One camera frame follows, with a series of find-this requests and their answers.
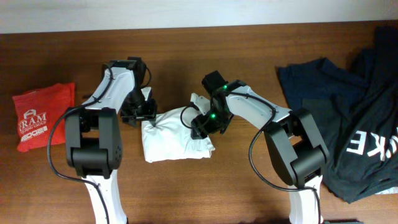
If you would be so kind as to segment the white t-shirt with graphic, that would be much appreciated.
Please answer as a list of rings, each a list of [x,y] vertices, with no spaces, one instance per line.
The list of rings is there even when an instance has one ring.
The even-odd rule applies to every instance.
[[[185,126],[200,112],[176,108],[158,114],[155,124],[141,123],[142,145],[146,162],[210,158],[215,147],[209,137],[193,139]]]

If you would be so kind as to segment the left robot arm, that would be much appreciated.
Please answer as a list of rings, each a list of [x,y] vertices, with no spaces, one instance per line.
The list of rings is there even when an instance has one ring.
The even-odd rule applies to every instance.
[[[65,115],[67,163],[88,190],[96,223],[129,221],[118,186],[124,150],[119,124],[155,125],[157,103],[144,80],[150,74],[140,57],[110,60],[94,93]]]

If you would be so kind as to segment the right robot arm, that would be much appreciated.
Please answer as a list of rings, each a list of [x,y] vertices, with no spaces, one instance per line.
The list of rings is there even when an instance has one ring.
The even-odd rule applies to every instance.
[[[267,185],[289,194],[289,221],[323,223],[320,184],[330,153],[309,110],[280,107],[241,80],[226,81],[218,71],[205,75],[201,84],[210,97],[199,96],[190,103],[200,112],[189,125],[192,139],[223,134],[235,116],[245,119],[258,129],[248,149],[250,166]],[[284,186],[267,180],[254,164],[254,145],[260,136]]]

